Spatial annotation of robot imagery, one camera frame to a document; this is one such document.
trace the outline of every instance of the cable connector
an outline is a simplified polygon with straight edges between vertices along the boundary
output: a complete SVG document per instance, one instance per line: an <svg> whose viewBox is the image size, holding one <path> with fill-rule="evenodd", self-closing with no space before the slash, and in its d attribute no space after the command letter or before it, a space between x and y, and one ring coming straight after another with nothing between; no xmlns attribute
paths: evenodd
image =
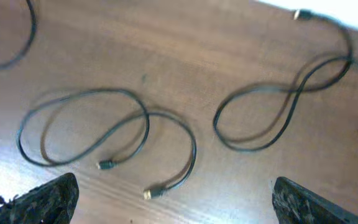
<svg viewBox="0 0 358 224"><path fill-rule="evenodd" d="M112 169L116 166L117 164L115 162L113 162L112 160L105 160L105 161L100 161L99 163L97 163L98 169L101 170L105 170L105 169Z"/></svg>
<svg viewBox="0 0 358 224"><path fill-rule="evenodd" d="M144 200L150 200L156 197L160 197L164 194L165 187L152 187L143 191Z"/></svg>
<svg viewBox="0 0 358 224"><path fill-rule="evenodd" d="M310 10L298 9L293 14L294 20L308 21L313 17L313 13Z"/></svg>

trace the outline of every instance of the white surface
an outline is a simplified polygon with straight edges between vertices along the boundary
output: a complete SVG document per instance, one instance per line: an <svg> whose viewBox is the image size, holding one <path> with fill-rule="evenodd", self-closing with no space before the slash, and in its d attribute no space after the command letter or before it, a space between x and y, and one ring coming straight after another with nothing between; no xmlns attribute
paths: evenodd
<svg viewBox="0 0 358 224"><path fill-rule="evenodd" d="M285 9L310 9L334 17L349 27L358 29L358 0L261 0Z"/></svg>

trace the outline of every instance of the cable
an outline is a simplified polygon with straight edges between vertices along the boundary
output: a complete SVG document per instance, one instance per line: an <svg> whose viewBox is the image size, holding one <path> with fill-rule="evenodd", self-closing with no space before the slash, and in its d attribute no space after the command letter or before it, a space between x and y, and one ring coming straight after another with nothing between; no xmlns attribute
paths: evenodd
<svg viewBox="0 0 358 224"><path fill-rule="evenodd" d="M333 25L334 27L337 27L340 31L340 33L342 34L345 42L346 42L346 47L347 47L347 54L345 56L340 56L340 57L334 57L334 58L330 58L325 60L324 62L321 62L319 65L315 66L315 68L311 69L306 76L304 77L304 79L302 80L302 82L300 83L300 85L297 88L294 88L293 86L281 86L281 85L255 85L255 87L253 88L248 88L246 90L239 90L236 91L232 94L230 94L225 100L223 100L223 102L219 105L218 109L216 110L215 116L213 118L213 128L214 128L214 132L216 133L217 137L219 138L219 140L229 149L233 150L233 151L239 151L239 152L256 152L256 151L261 151L263 149L266 149L268 147L270 147L272 144L276 143L278 141L278 139L280 139L280 137L282 136L282 134L285 132L286 128L288 127L288 125L290 124L290 121L292 119L293 113L295 111L296 108L296 104L298 103L299 97L302 93L304 92L316 92L316 91L321 91L321 90L325 90L331 86L333 86L335 83L337 83L341 78L343 78L343 76L349 71L350 67L352 64L355 64L356 61L353 58L353 46L352 46L352 40L351 37L349 35L348 30L342 26L340 23L338 23L337 21L330 19L328 17L324 17L324 16L320 16L317 14L313 14L311 11L307 11L307 10L297 10L295 11L294 14L294 19L295 20L304 20L304 21L308 21L310 19L317 19L323 22L327 22L328 24ZM317 85L312 85L309 87L305 87L306 82L309 80L309 78L319 69L323 68L324 66L333 63L333 62L337 62L337 61L345 61L345 64L343 65L343 67L341 68L340 72L333 78L327 80L326 82L322 83L322 84L317 84ZM234 100L237 100L238 98L242 97L242 96L246 96L250 93L256 93L256 92L273 92L273 93L287 93L289 97L292 94L295 94L295 97L292 101L290 110L288 112L287 118L282 126L282 128L279 130L279 132L276 134L276 136L270 140L268 143L262 145L262 146L257 146L257 147L253 147L253 148L246 148L246 147L240 147L237 146L235 143L239 142L233 139L229 139L227 137L225 137L219 130L218 128L218 122L219 122L219 118L221 116L221 113L223 112L223 110L225 109L225 107L233 102Z"/></svg>
<svg viewBox="0 0 358 224"><path fill-rule="evenodd" d="M27 7L29 8L30 12L30 19L31 19L31 30L29 38L27 39L26 43L24 44L23 48L15 55L12 59L8 60L7 62L0 63L0 69L5 69L14 65L16 62L21 60L26 53L30 50L30 47L35 39L35 33L37 32L37 17L35 16L34 7L31 3L31 0L25 0L27 3Z"/></svg>
<svg viewBox="0 0 358 224"><path fill-rule="evenodd" d="M65 161L59 161L59 162L53 161L51 163L43 163L43 162L38 162L38 161L31 159L24 152L23 146L21 143L22 133L24 131L25 126L29 122L29 120L33 116L35 116L39 111L44 110L44 109L48 108L49 106L56 105L58 103L68 103L69 101L72 101L75 99L79 99L79 98L90 96L90 95L100 94L100 93L111 93L111 94L117 93L117 94L122 94L124 96L127 96L130 99L134 100L140 106L142 112L140 114L135 114L135 115L129 116L129 117L124 118L123 120L119 121L117 124L115 124L113 127L111 127L106 133L104 133L100 138L98 138L90 147L86 148L83 152L81 152L80 154L78 154L75 157L72 157L71 159L67 159ZM115 88L98 88L98 89L93 89L93 90L82 91L79 93L71 94L68 96L64 96L61 98L57 98L57 99L42 103L41 105L37 106L36 108L28 111L27 114L24 116L23 120L21 121L19 130L17 131L16 146L17 146L21 156L27 162L29 162L33 165L36 165L39 167L64 166L64 165L70 164L72 162L78 161L78 160L84 158L85 156L87 156L89 153L93 152L97 147L102 145L102 143L105 142L105 140L107 140L108 137L110 137L112 134L114 134L119 128L123 127L125 124L130 123L131 121L137 120L139 118L144 118L145 122L146 122L144 136L143 136L141 142L139 143L139 145L137 146L136 150L132 154L130 154L129 156L127 156L123 159L120 159L120 160L108 159L105 161L100 161L98 163L98 168L101 170L112 169L113 167L116 167L117 165L122 164L123 162L126 162L129 159L132 159L136 154L138 154L140 152L140 150L142 150L142 148L143 148L144 144L146 143L147 138L149 136L150 116L158 116L158 117L162 117L165 119L169 119L170 121L173 121L175 124L182 127L186 131L186 133L189 135L190 140L191 140L191 145L192 145L190 162L189 162L189 164L187 164L185 166L185 168L178 175L176 175L174 178L172 178L170 180L165 181L163 184L154 186L154 187L144 191L144 198L152 199L152 198L163 195L168 190L175 189L175 188L181 186L189 178L189 176L194 168L195 161L196 161L196 153L197 153L196 138L195 138L193 132L191 131L191 129L184 122L180 121L178 118L176 118L168 113L148 112L147 108L145 107L143 102L138 97L136 97L135 94L133 94L127 90L115 89Z"/></svg>

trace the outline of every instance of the wooden table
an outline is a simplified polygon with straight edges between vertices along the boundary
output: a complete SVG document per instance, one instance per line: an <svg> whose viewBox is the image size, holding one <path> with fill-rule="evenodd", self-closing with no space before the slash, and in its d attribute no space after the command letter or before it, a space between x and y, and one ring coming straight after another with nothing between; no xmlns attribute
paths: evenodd
<svg viewBox="0 0 358 224"><path fill-rule="evenodd" d="M286 176L358 215L356 69L326 91L303 95L286 133L265 151L232 152L212 129L214 112L230 92L255 82L290 83L314 56L343 49L331 27L242 0L48 0L35 6L40 24L29 54L0 71L0 195L11 198L74 172L80 199L72 223L278 223L272 187ZM29 26L24 0L0 0L0 61L20 49ZM358 32L352 36L358 57ZM310 83L340 66L328 66ZM153 118L143 151L113 170L97 170L95 163L131 142L142 121L70 166L42 169L21 158L14 138L29 108L97 87L130 89L150 108L175 111L190 124L199 154L188 182L161 198L142 198L145 187L176 174L189 156L186 134L162 119ZM283 99L239 100L221 127L235 136L256 133ZM135 110L117 95L54 107L30 122L24 146L34 158L41 158L42 144L52 158L68 158Z"/></svg>

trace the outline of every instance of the cord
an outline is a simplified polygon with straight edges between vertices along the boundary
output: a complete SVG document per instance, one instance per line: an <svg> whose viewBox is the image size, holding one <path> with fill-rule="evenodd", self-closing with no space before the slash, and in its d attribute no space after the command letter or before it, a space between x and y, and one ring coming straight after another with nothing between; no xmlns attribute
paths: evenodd
<svg viewBox="0 0 358 224"><path fill-rule="evenodd" d="M25 153L25 151L23 150L22 143L21 143L21 136L22 136L24 128L27 125L27 123L29 122L29 120L32 117L34 117L39 111L44 110L44 109L48 108L49 106L56 105L58 103L68 103L69 101L72 101L72 100L76 100L76 99L79 99L82 97L100 94L100 93L122 94L124 96L127 96L128 98L134 100L140 106L142 112L140 114L135 114L135 115L129 116L129 117L124 118L123 120L119 121L117 124L115 124L113 127L111 127L106 133L104 133L100 138L98 138L90 147L86 148L83 152L81 152L80 154L78 154L75 157L72 157L71 159L67 159L65 161L58 161L58 162L53 161L51 163L43 163L43 162L39 162L39 161L35 161L35 160L31 159ZM127 157L120 159L120 160L108 159L105 161L100 161L98 163L98 168L101 170L112 169L113 167L116 167L117 165L122 164L122 163L128 161L129 159L132 159L136 154L138 154L142 150L142 148L143 148L144 144L146 143L147 138L149 136L150 116L162 117L162 118L168 119L168 120L174 122L175 124L179 125L179 127L183 128L186 131L186 133L189 135L190 140L191 140L191 145L192 145L190 162L185 166L184 170L182 171L182 172L184 172L183 175L182 175L182 172L180 172L174 178L172 178L168 181L165 181L163 184L154 186L154 187L144 191L144 198L152 199L152 198L163 195L168 190L175 189L175 188L181 186L189 178L191 172L193 171L195 161L196 161L196 154L197 154L196 138L195 138L193 132L191 131L191 129L184 122L180 121L178 118L174 117L173 115L170 115L168 113L163 113L163 112L148 112L144 103L135 94L131 93L128 90L115 89L115 88L98 88L98 89L82 91L79 93L74 93L71 95L67 95L67 96L64 96L61 98L57 98L57 99L42 103L41 105L37 106L36 108L28 111L27 114L24 116L23 120L21 121L19 130L17 131L16 146L17 146L21 156L27 162L29 162L33 165L36 165L39 167L64 166L64 165L70 164L72 162L78 161L78 160L84 158L85 156L87 156L89 153L93 152L97 147L102 145L102 143L105 142L105 140L107 140L108 137L113 135L119 128L123 127L127 123L130 123L131 121L137 120L139 118L144 118L145 123L146 123L145 124L145 132L144 132L141 142L139 143L139 145L137 146L136 150L133 153L131 153Z"/></svg>
<svg viewBox="0 0 358 224"><path fill-rule="evenodd" d="M285 132L286 128L288 127L288 125L290 124L290 121L292 119L293 113L295 111L296 108L296 104L298 103L299 97L302 93L304 92L316 92L316 91L321 91L321 90L325 90L331 86L333 86L335 83L337 83L341 78L343 78L343 76L349 71L350 67L352 64L357 63L354 58L353 58L353 45L352 45L352 40L349 34L349 31L342 26L340 23L338 23L337 21L335 21L334 19L330 19L328 17L324 17L321 15L317 15L317 14L313 14L311 11L307 11L307 10L297 10L294 13L294 19L295 20L303 20L303 21L308 21L310 19L317 19L319 21L323 21L326 22L328 24L333 25L334 27L338 28L338 30L340 31L340 33L342 34L345 42L346 42L346 47L347 47L347 54L345 56L340 56L340 57L334 57L334 58L330 58L327 59L323 62L321 62L319 65L315 66L313 69L311 69L306 76L303 78L302 82L300 83L300 85L297 88L294 88L293 86L281 86L281 85L255 85L255 87L253 88L248 88L246 90L239 90L239 91L235 91L234 93L230 94L225 100L223 100L223 102L219 105L218 109L216 110L216 114L213 118L213 128L214 128L214 132L216 133L217 137L219 138L219 140L229 149L233 150L233 151L239 151L239 152L256 152L256 151L261 151L263 149L266 149L268 147L270 147L271 145L273 145L274 143L276 143L278 141L278 139L280 139L280 137L282 136L282 134ZM333 63L333 62L338 62L338 61L345 61L345 64L343 65L343 67L341 68L340 72L333 78L327 80L326 82L322 83L322 84L317 84L317 85L312 85L309 87L305 87L306 82L309 80L309 78L319 69L323 68L324 66ZM268 143L263 144L262 146L257 146L257 147L253 147L253 148L247 148L247 147L240 147L237 146L235 143L237 143L238 141L233 140L233 139L229 139L227 137L225 137L219 130L218 128L218 122L219 122L219 118L221 116L221 113L223 112L223 110L225 109L225 107L229 104L232 103L234 100L239 99L242 96L246 96L250 93L257 93L257 92L273 92L273 93L287 93L288 96L290 97L292 94L295 94L295 97L292 101L290 110L288 112L287 118L283 124L283 126L281 127L281 129L279 130L279 132L275 135L275 137L270 140Z"/></svg>
<svg viewBox="0 0 358 224"><path fill-rule="evenodd" d="M14 65L16 62L20 61L30 50L31 45L35 39L35 33L37 32L37 17L35 16L34 7L31 3L31 0L25 0L25 1L30 11L30 19L31 19L30 36L27 39L26 43L24 44L23 48L21 48L21 50L12 59L8 60L7 62L0 63L0 70L8 68L11 65Z"/></svg>

